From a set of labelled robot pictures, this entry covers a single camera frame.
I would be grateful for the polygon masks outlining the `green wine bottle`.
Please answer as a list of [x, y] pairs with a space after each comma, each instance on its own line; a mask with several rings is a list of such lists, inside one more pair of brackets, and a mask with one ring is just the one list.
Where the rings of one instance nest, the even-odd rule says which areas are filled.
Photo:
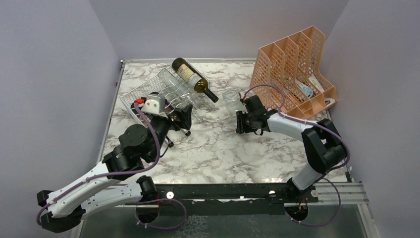
[[176, 58], [171, 67], [187, 84], [192, 86], [195, 92], [205, 94], [214, 103], [219, 100], [219, 97], [210, 90], [208, 80], [187, 60]]
[[172, 112], [170, 118], [173, 121], [173, 128], [175, 131], [181, 131], [187, 137], [191, 135], [190, 130], [186, 128], [188, 120], [183, 113]]

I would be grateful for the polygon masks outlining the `clear round liquor bottle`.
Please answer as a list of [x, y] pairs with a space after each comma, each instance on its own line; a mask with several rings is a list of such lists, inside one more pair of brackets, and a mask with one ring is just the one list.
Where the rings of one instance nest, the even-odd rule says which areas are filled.
[[245, 106], [240, 101], [242, 90], [239, 88], [230, 88], [223, 92], [222, 97], [227, 110], [227, 115], [232, 117], [238, 111], [246, 111]]

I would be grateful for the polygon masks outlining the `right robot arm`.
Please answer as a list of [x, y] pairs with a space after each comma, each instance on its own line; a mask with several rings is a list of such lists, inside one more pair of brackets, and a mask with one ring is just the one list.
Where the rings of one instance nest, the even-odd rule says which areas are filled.
[[284, 195], [289, 200], [299, 201], [314, 183], [348, 158], [348, 150], [331, 120], [302, 120], [267, 110], [258, 96], [242, 99], [241, 103], [246, 110], [236, 112], [237, 134], [275, 132], [304, 145], [307, 163], [286, 183]]

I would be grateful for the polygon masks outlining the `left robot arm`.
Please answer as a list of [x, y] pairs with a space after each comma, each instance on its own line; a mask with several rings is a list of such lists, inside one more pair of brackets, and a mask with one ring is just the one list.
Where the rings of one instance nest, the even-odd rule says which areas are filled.
[[160, 202], [153, 179], [145, 175], [144, 163], [150, 169], [157, 165], [170, 130], [190, 129], [193, 107], [172, 107], [153, 99], [137, 100], [133, 107], [143, 122], [129, 126], [120, 135], [119, 145], [98, 164], [61, 189], [37, 193], [39, 226], [62, 233], [107, 208]]

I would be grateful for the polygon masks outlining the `peach plastic file organizer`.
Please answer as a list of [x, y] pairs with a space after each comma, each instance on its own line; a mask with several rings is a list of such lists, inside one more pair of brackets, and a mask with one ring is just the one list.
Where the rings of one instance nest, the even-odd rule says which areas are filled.
[[315, 26], [259, 48], [250, 88], [264, 106], [309, 119], [338, 102], [320, 72], [325, 35]]

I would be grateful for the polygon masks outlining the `black mounting rail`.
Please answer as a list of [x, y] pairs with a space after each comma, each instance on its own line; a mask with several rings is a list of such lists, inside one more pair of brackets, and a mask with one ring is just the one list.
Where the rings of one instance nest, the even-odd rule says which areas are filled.
[[225, 184], [158, 184], [161, 202], [135, 205], [142, 217], [221, 216], [221, 215], [284, 215], [285, 207], [317, 203], [311, 186], [302, 196], [289, 199], [284, 195], [286, 183]]

